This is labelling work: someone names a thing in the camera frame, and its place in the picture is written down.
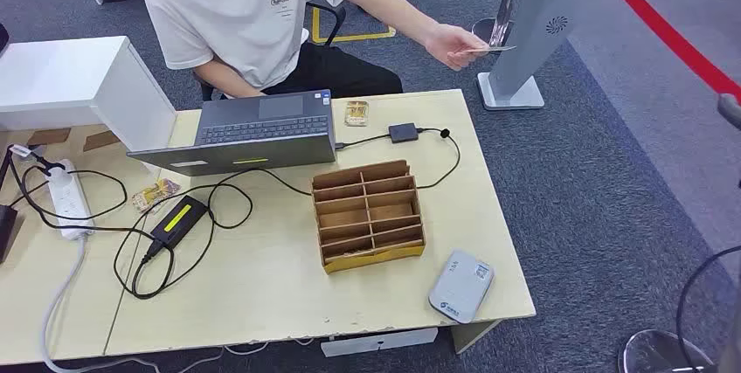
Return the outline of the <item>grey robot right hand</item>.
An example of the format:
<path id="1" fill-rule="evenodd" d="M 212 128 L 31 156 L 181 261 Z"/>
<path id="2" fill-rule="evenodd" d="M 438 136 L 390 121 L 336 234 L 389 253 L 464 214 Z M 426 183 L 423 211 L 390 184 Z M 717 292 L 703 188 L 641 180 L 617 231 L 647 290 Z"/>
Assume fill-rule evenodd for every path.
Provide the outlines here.
<path id="1" fill-rule="evenodd" d="M 717 111 L 733 127 L 741 130 L 741 106 L 730 93 L 721 93 L 717 100 Z"/>

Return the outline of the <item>person's left hand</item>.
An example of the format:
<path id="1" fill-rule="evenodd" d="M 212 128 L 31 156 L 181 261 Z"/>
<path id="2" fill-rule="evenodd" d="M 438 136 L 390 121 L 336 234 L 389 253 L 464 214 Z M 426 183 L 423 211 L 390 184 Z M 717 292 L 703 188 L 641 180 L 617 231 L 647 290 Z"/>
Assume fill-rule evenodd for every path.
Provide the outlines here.
<path id="1" fill-rule="evenodd" d="M 458 26 L 435 24 L 424 47 L 440 63 L 460 71 L 488 52 L 489 45 Z"/>

